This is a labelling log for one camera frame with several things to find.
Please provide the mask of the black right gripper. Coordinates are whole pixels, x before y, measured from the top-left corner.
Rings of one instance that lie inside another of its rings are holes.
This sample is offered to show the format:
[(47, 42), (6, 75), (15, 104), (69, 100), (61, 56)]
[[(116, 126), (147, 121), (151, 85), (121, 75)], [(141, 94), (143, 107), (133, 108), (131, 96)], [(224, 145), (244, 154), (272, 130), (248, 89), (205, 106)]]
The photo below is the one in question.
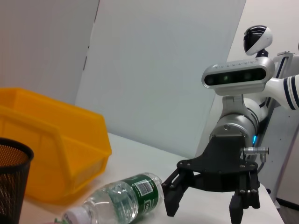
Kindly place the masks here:
[(162, 183), (167, 216), (175, 216), (189, 187), (235, 191), (229, 204), (231, 224), (241, 224), (244, 209), (259, 209), (257, 164), (241, 159), (244, 147), (240, 136), (213, 137), (200, 156), (178, 162), (177, 169)]

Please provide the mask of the clear green-label water bottle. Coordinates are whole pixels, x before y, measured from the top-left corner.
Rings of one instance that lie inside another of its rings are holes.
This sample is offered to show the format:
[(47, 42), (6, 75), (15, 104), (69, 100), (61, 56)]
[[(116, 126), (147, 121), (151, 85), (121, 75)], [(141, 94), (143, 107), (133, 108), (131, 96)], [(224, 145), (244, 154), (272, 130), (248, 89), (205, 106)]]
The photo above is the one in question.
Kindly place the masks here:
[(162, 180), (141, 173), (97, 189), (81, 206), (68, 209), (61, 224), (131, 224), (163, 200)]

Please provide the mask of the black mesh pen cup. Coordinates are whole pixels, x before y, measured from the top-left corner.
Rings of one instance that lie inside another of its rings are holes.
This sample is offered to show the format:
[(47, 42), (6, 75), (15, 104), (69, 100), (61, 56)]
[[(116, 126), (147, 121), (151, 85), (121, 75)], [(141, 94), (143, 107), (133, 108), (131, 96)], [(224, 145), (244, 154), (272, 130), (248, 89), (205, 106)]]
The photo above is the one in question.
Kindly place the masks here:
[(0, 224), (18, 224), (34, 153), (15, 140), (0, 138)]

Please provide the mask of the white humanoid robot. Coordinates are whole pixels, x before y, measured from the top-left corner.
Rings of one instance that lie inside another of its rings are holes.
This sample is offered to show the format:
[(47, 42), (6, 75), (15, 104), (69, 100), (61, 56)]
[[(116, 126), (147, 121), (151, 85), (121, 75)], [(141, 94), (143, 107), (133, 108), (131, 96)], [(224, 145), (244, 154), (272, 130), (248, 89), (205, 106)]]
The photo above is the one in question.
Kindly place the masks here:
[(267, 162), (258, 174), (260, 183), (279, 207), (276, 200), (288, 157), (299, 131), (299, 110), (285, 109), (276, 100), (266, 98), (264, 107), (268, 109), (266, 119), (261, 123), (262, 132), (257, 145), (269, 147)]

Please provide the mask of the black white robot head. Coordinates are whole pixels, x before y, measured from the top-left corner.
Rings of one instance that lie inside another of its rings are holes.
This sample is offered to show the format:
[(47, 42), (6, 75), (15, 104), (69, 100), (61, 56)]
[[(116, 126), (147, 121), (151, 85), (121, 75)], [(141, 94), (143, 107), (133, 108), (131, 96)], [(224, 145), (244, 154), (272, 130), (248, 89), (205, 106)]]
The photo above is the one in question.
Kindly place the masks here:
[(272, 44), (273, 34), (269, 27), (255, 25), (249, 27), (243, 38), (243, 48), (248, 56), (256, 54), (256, 57), (268, 57), (266, 48)]

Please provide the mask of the yellow plastic bin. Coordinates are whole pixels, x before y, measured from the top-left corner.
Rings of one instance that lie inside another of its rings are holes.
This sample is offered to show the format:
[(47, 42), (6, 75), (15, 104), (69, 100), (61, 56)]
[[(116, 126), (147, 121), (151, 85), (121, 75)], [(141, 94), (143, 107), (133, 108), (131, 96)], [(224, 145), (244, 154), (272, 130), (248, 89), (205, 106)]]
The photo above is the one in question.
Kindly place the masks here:
[(79, 192), (112, 153), (102, 115), (22, 88), (0, 88), (0, 137), (32, 149), (26, 194), (47, 203)]

